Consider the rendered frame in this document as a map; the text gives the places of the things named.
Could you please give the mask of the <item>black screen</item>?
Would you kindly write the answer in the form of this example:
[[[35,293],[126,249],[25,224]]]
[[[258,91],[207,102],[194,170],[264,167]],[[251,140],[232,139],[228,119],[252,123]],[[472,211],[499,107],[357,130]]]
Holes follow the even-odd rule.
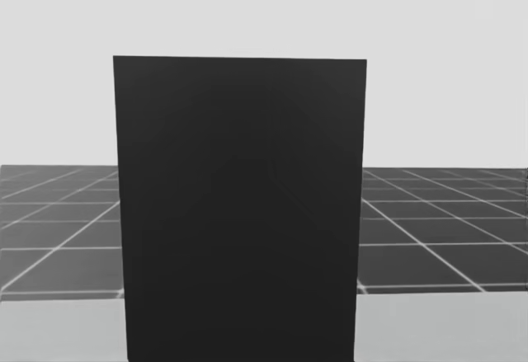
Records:
[[[364,59],[113,59],[129,362],[354,362]]]

